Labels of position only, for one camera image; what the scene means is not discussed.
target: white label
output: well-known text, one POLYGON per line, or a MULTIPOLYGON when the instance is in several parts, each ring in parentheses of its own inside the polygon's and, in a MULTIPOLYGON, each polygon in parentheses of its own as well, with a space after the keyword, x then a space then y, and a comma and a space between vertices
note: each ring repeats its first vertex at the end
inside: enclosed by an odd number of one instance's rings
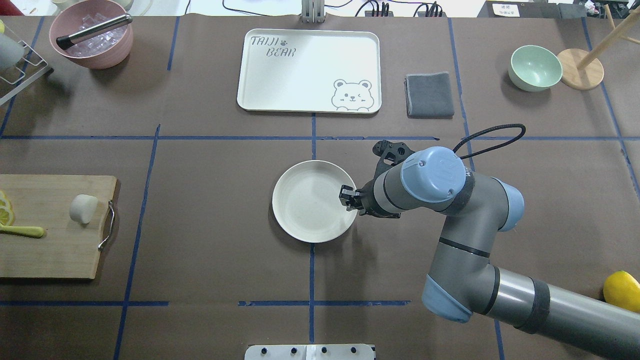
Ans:
POLYGON ((493 13, 497 16, 520 17, 518 5, 513 4, 493 4, 493 13))

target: table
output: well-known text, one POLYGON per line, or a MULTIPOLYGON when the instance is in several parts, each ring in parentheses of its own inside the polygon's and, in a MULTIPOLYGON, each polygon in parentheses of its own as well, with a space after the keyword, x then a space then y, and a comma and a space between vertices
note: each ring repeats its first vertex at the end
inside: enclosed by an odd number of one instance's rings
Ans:
MULTIPOLYGON (((562 83, 522 92, 507 64, 525 44, 587 49, 607 34, 606 21, 140 17, 131 55, 88 70, 51 48, 52 19, 3 18, 55 71, 0 108, 0 169, 116 176, 116 236, 93 281, 0 280, 2 359, 242 359, 248 345, 284 343, 375 344, 378 359, 596 358, 481 315, 461 325, 425 309, 441 215, 358 217, 340 238, 309 245, 281 230, 270 199, 300 161, 331 161, 362 185, 380 139, 451 148, 521 122, 525 138, 466 162, 525 197, 492 263, 601 297, 614 271, 640 274, 640 125, 627 95, 640 86, 640 48, 613 45, 601 57, 604 85, 587 92, 562 83), (241 49, 253 28, 377 34, 382 108, 242 110, 241 49), (409 119, 404 76, 439 71, 451 75, 455 116, 409 119)), ((473 149, 511 136, 495 135, 473 149)))

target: mint green bowl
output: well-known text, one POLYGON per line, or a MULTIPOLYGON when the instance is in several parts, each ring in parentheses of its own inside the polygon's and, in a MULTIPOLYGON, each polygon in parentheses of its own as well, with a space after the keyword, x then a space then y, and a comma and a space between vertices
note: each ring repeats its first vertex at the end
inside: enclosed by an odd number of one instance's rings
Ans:
POLYGON ((525 45, 511 55, 509 78, 522 90, 542 91, 560 81, 562 65, 560 60, 544 47, 525 45))

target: pink bowl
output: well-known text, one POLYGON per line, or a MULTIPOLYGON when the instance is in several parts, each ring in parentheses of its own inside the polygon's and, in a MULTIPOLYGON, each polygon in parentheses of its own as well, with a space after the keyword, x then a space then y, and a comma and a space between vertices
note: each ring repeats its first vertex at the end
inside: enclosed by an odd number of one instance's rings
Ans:
POLYGON ((88 67, 89 69, 106 69, 118 65, 129 55, 131 47, 133 46, 133 29, 131 28, 131 24, 126 25, 127 29, 120 41, 112 45, 109 49, 106 49, 98 55, 85 56, 83 58, 71 56, 67 54, 66 51, 60 49, 56 44, 56 38, 78 32, 80 25, 82 25, 82 18, 86 15, 94 16, 96 13, 101 13, 108 18, 113 18, 125 12, 122 6, 110 0, 81 1, 80 3, 69 6, 53 20, 53 24, 51 24, 51 29, 49 30, 49 42, 62 56, 80 66, 88 67))

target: ice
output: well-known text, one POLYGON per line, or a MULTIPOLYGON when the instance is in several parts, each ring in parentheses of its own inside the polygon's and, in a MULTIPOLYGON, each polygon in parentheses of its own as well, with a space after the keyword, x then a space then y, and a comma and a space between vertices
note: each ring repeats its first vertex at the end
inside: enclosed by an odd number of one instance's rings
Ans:
MULTIPOLYGON (((90 28, 96 24, 100 24, 101 22, 105 22, 109 20, 106 16, 101 13, 97 13, 94 16, 87 15, 83 17, 82 25, 80 25, 78 30, 84 30, 90 28)), ((88 40, 85 40, 79 44, 76 44, 67 49, 67 54, 71 56, 76 56, 80 58, 84 58, 87 56, 98 55, 103 51, 109 49, 112 45, 117 43, 122 36, 124 35, 124 31, 127 29, 127 26, 121 26, 117 29, 113 29, 111 31, 107 31, 104 34, 97 35, 88 40)))

